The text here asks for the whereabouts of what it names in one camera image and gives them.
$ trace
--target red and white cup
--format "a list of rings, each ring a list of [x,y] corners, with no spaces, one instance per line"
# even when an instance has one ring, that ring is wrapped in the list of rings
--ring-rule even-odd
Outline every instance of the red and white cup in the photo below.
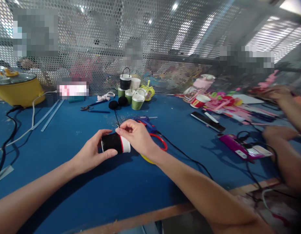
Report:
[[[198,94],[195,99],[190,104],[191,107],[194,107],[196,109],[204,106],[208,101],[211,101],[211,99],[205,95]]]

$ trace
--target pliers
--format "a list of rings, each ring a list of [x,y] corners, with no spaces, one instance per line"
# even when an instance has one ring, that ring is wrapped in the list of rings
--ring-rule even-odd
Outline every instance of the pliers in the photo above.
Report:
[[[110,111],[104,111],[104,110],[90,110],[90,108],[93,108],[92,106],[95,106],[97,104],[107,102],[107,101],[108,100],[103,100],[103,101],[100,101],[100,102],[95,102],[93,104],[90,104],[87,107],[81,107],[82,110],[80,110],[80,111],[88,111],[88,112],[96,112],[96,113],[110,113]]]

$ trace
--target wooden table edge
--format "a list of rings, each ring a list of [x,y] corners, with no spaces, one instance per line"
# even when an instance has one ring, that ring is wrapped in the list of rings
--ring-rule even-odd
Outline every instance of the wooden table edge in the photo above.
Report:
[[[262,188],[273,186],[276,184],[279,184],[279,180],[276,178],[272,178],[269,180],[265,180],[260,182],[260,185]],[[257,190],[258,186],[257,184],[249,184],[245,185],[239,188],[234,188],[232,190],[229,190],[229,192],[233,195],[245,195],[248,192]],[[166,219],[169,217],[181,215],[186,212],[194,211],[195,207],[190,203],[184,203],[184,204],[178,204],[170,207],[166,207],[160,210],[151,211],[148,213],[144,213],[135,217],[123,219],[120,221],[115,221],[113,223],[105,224],[99,227],[94,227],[88,230],[84,230],[82,234],[113,234],[118,233],[123,230],[128,230],[134,227],[138,227],[150,222],[159,221],[162,219]]]

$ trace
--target black pom pom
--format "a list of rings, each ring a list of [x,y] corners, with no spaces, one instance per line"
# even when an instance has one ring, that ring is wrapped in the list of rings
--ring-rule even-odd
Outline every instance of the black pom pom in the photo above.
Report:
[[[125,96],[119,97],[118,103],[119,106],[124,106],[128,103],[128,99]]]
[[[112,110],[116,109],[118,107],[118,105],[119,104],[118,104],[117,101],[111,101],[111,102],[109,102],[109,108],[112,109]]]

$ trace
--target white cable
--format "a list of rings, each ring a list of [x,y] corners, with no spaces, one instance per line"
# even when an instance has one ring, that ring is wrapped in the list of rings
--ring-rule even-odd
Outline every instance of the white cable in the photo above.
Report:
[[[57,91],[49,91],[49,92],[43,93],[41,96],[38,96],[36,99],[33,100],[33,102],[32,102],[33,113],[32,113],[32,126],[31,126],[31,128],[30,128],[28,131],[26,131],[26,132],[25,132],[21,137],[19,137],[17,140],[14,140],[13,142],[7,144],[5,147],[10,146],[11,144],[14,144],[15,142],[19,141],[19,140],[20,140],[21,138],[23,138],[29,131],[32,130],[32,128],[33,128],[33,126],[34,126],[34,115],[35,115],[34,102],[35,102],[38,98],[42,97],[43,95],[45,95],[45,94],[47,94],[47,93],[57,93]]]
[[[264,203],[264,206],[272,213],[272,214],[275,214],[275,212],[273,212],[268,206],[267,206],[267,202],[265,201],[265,193],[266,192],[271,192],[271,191],[273,191],[273,189],[266,189],[266,190],[264,190],[263,192],[262,192],[262,201],[263,201],[263,203]]]

